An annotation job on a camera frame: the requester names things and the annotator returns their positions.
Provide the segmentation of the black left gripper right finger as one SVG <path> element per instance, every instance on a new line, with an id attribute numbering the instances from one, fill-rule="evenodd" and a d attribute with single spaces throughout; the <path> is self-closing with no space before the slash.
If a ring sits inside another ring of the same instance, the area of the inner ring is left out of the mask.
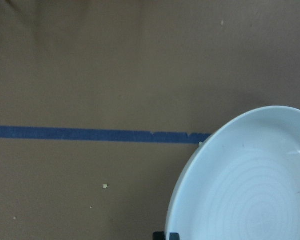
<path id="1" fill-rule="evenodd" d="M 169 234 L 169 240 L 180 240 L 180 235 L 177 232 L 171 232 Z"/>

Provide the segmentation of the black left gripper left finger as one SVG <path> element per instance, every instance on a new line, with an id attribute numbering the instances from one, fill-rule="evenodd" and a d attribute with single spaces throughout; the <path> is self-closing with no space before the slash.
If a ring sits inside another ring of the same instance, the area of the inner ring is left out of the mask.
<path id="1" fill-rule="evenodd" d="M 166 235 L 164 231 L 156 231 L 152 234 L 153 240 L 166 240 Z"/>

